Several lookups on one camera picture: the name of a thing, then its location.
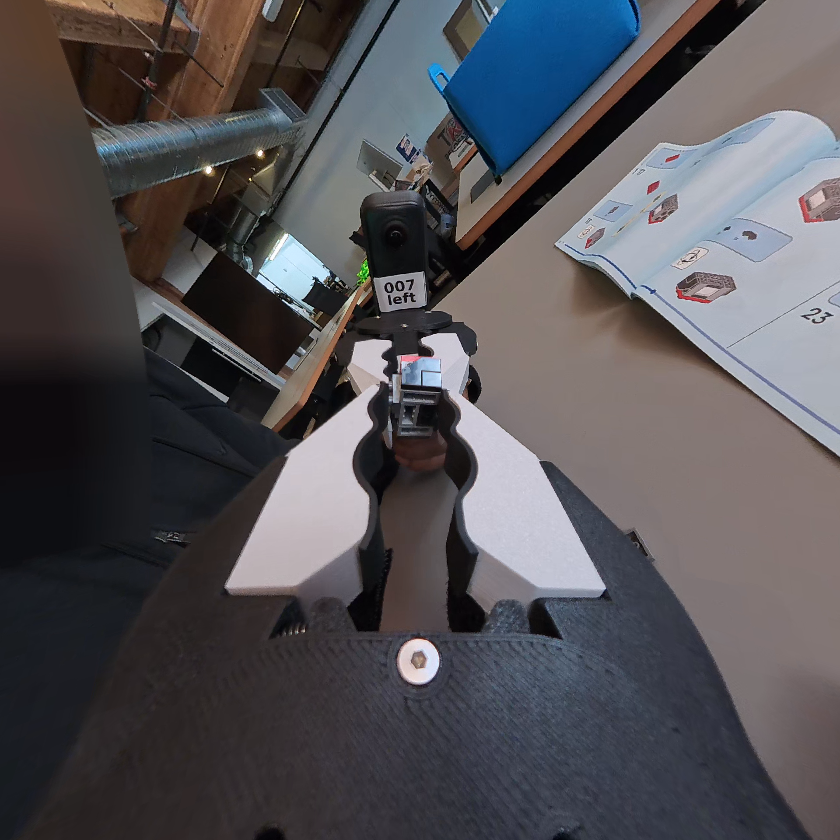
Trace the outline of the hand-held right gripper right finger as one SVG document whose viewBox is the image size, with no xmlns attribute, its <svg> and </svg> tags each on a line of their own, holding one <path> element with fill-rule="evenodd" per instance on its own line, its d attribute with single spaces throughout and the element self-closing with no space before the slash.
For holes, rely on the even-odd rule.
<svg viewBox="0 0 840 840">
<path fill-rule="evenodd" d="M 606 585 L 540 459 L 476 406 L 446 393 L 447 616 L 478 632 L 502 601 L 596 599 Z"/>
</svg>

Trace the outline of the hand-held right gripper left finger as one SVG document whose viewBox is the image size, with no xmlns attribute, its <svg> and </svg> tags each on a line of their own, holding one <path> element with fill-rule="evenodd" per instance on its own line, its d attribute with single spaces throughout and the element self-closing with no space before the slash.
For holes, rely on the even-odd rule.
<svg viewBox="0 0 840 840">
<path fill-rule="evenodd" d="M 322 598 L 376 631 L 390 569 L 372 484 L 383 468 L 389 390 L 368 387 L 291 450 L 225 583 L 230 595 Z"/>
</svg>

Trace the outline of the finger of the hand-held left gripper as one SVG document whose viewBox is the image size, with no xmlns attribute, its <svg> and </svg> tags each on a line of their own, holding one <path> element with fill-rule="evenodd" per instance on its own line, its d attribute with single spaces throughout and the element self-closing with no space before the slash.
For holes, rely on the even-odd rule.
<svg viewBox="0 0 840 840">
<path fill-rule="evenodd" d="M 362 394 L 370 387 L 385 383 L 392 394 L 392 376 L 386 374 L 390 362 L 384 354 L 392 351 L 389 339 L 366 339 L 353 346 L 346 373 L 354 394 Z"/>
<path fill-rule="evenodd" d="M 435 333 L 427 336 L 427 348 L 439 359 L 442 388 L 463 394 L 469 379 L 469 355 L 455 333 Z"/>
</svg>

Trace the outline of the red grey brick model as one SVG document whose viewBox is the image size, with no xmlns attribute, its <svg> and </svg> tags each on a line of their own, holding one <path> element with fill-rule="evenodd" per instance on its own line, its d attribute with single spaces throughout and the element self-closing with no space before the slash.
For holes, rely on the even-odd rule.
<svg viewBox="0 0 840 840">
<path fill-rule="evenodd" d="M 431 438 L 438 430 L 438 405 L 443 393 L 441 360 L 401 354 L 390 384 L 390 419 L 395 438 Z"/>
</svg>

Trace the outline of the blue felt desk divider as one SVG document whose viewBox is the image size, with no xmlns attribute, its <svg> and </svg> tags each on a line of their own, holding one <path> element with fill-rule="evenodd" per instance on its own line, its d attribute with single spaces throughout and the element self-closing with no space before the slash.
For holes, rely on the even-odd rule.
<svg viewBox="0 0 840 840">
<path fill-rule="evenodd" d="M 636 1 L 509 1 L 453 76 L 427 69 L 497 181 L 638 37 Z"/>
</svg>

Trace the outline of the person's left hand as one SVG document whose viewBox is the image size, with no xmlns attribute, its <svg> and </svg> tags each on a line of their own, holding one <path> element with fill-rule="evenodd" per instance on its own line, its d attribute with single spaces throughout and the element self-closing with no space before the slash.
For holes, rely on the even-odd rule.
<svg viewBox="0 0 840 840">
<path fill-rule="evenodd" d="M 438 431 L 428 437 L 395 436 L 392 452 L 400 467 L 416 473 L 432 472 L 445 466 L 447 442 Z"/>
</svg>

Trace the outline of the cardboard box red print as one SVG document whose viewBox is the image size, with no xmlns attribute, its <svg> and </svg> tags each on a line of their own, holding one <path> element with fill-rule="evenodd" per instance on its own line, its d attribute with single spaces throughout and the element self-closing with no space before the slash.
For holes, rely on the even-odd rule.
<svg viewBox="0 0 840 840">
<path fill-rule="evenodd" d="M 468 138 L 463 126 L 449 112 L 429 134 L 423 150 L 431 161 L 448 162 L 451 152 Z"/>
</svg>

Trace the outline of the person's black jacket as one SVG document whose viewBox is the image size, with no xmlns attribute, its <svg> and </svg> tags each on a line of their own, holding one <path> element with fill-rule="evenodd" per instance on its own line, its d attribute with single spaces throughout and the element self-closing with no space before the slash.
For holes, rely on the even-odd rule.
<svg viewBox="0 0 840 840">
<path fill-rule="evenodd" d="M 16 838 L 77 738 L 141 606 L 180 554 L 292 443 L 144 352 L 150 534 L 2 563 L 1 835 Z"/>
</svg>

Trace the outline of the black television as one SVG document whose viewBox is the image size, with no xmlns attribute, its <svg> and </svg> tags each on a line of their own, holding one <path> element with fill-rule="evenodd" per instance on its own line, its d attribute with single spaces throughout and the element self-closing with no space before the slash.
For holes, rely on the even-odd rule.
<svg viewBox="0 0 840 840">
<path fill-rule="evenodd" d="M 225 254 L 216 254 L 183 304 L 278 374 L 314 325 Z"/>
</svg>

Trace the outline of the brown framed picture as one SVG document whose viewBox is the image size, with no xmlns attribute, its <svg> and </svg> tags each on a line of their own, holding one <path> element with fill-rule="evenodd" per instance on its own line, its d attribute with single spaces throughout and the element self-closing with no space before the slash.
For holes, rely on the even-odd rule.
<svg viewBox="0 0 840 840">
<path fill-rule="evenodd" d="M 494 2 L 462 1 L 443 28 L 444 37 L 455 53 L 464 58 L 489 26 Z"/>
</svg>

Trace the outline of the brick instruction booklet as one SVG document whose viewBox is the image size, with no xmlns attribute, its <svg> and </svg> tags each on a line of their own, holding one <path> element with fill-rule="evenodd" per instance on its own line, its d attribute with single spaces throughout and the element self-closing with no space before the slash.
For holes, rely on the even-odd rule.
<svg viewBox="0 0 840 840">
<path fill-rule="evenodd" d="M 839 452 L 839 143 L 776 111 L 660 143 L 555 247 Z"/>
</svg>

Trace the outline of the small duct grille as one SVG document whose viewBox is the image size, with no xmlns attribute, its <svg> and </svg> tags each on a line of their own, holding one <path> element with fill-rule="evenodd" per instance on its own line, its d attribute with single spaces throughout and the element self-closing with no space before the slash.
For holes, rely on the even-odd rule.
<svg viewBox="0 0 840 840">
<path fill-rule="evenodd" d="M 259 89 L 260 106 L 265 109 L 281 112 L 289 123 L 306 122 L 308 115 L 278 87 Z"/>
</svg>

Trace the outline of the silver air duct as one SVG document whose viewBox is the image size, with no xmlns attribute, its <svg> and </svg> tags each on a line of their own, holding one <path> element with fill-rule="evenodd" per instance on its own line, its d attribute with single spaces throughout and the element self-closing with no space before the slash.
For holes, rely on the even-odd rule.
<svg viewBox="0 0 840 840">
<path fill-rule="evenodd" d="M 112 198 L 294 142 L 307 119 L 278 108 L 136 122 L 91 131 Z"/>
</svg>

